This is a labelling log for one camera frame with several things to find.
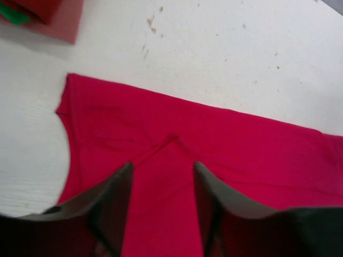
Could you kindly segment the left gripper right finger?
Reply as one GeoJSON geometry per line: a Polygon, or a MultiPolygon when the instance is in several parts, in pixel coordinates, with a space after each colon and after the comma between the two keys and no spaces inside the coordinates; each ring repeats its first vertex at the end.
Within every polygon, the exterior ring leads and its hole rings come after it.
{"type": "Polygon", "coordinates": [[[204,256],[342,256],[342,208],[276,210],[193,166],[204,256]]]}

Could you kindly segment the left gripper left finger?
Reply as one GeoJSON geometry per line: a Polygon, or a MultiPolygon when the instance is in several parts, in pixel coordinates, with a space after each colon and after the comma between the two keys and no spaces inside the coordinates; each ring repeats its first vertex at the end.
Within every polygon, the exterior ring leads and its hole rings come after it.
{"type": "Polygon", "coordinates": [[[133,183],[126,163],[40,214],[1,215],[1,256],[120,256],[133,183]]]}

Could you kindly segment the crimson pink t shirt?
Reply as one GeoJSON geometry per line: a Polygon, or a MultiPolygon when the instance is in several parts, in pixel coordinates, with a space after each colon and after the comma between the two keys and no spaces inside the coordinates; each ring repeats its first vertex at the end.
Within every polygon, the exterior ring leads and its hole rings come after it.
{"type": "Polygon", "coordinates": [[[342,205],[342,137],[70,73],[64,202],[134,165],[124,256],[201,256],[192,170],[276,209],[342,205]]]}

